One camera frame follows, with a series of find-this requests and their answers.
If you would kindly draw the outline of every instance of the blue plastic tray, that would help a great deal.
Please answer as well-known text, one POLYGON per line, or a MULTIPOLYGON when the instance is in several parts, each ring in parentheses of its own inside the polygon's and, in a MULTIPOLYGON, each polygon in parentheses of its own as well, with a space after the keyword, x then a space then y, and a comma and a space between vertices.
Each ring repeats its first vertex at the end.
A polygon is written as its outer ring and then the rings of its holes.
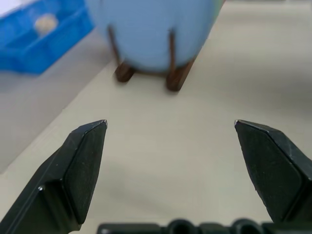
POLYGON ((83 0, 40 0, 0 19, 0 70, 40 74, 93 29, 83 0), (58 26, 41 37, 35 21, 55 14, 58 26))

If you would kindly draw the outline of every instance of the gray floor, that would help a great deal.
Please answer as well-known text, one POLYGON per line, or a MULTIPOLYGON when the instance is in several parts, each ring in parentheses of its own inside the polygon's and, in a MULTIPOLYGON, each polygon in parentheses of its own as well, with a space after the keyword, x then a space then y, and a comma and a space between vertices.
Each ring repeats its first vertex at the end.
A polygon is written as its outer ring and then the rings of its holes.
POLYGON ((0 173, 109 60, 93 31, 39 77, 0 73, 0 173))

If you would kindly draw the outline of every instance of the wooden leg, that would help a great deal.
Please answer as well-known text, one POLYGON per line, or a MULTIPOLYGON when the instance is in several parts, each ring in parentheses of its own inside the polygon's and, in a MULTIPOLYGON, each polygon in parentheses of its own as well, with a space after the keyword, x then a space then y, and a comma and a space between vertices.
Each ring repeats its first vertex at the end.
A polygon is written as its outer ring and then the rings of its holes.
POLYGON ((116 43, 115 43, 115 34, 113 27, 110 25, 108 26, 108 34, 110 38, 110 42, 112 45, 113 53, 116 59, 117 68, 115 70, 115 76, 119 82, 128 82, 133 74, 135 73, 135 70, 127 65, 125 62, 121 62, 119 51, 117 49, 116 43))
POLYGON ((123 83, 128 82, 134 73, 135 70, 124 62, 115 70, 117 80, 123 83))
POLYGON ((187 75, 189 74, 194 64, 194 61, 195 61, 195 58, 189 61, 186 65, 175 69, 173 74, 169 74, 167 76, 166 83, 167 83, 167 88, 170 91, 174 91, 174 92, 180 91, 187 75))
POLYGON ((175 34, 173 31, 169 35, 169 47, 170 47, 170 70, 167 76, 167 88, 170 91, 180 91, 182 85, 190 72, 190 69, 195 61, 195 58, 188 62, 183 67, 176 68, 176 45, 175 34))

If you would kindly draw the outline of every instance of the light blue cup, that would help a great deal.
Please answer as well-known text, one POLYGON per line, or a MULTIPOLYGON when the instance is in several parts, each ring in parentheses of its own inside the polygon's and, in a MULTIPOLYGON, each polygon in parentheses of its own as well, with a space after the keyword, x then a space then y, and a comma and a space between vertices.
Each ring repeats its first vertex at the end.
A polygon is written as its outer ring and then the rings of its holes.
POLYGON ((204 45, 224 0, 86 0, 94 23, 108 39, 112 25, 122 59, 146 71, 169 68, 169 31, 175 32, 176 64, 204 45))

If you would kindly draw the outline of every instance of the wooden stand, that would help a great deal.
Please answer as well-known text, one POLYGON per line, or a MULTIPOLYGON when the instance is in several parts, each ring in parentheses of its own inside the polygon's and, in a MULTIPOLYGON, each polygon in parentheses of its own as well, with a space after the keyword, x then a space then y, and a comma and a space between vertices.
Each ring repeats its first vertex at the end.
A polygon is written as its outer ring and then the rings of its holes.
POLYGON ((171 91, 180 91, 182 85, 192 68, 192 65, 196 59, 193 58, 187 64, 181 67, 176 67, 176 50, 175 50, 175 34, 173 31, 169 34, 169 48, 170 48, 170 69, 165 73, 153 73, 139 71, 130 65, 126 61, 121 62, 119 51, 115 43, 115 34, 112 26, 108 27, 108 33, 110 37, 110 43, 117 62, 117 69, 115 70, 115 76, 119 82, 128 82, 135 72, 144 73, 149 75, 165 76, 167 88, 171 91))

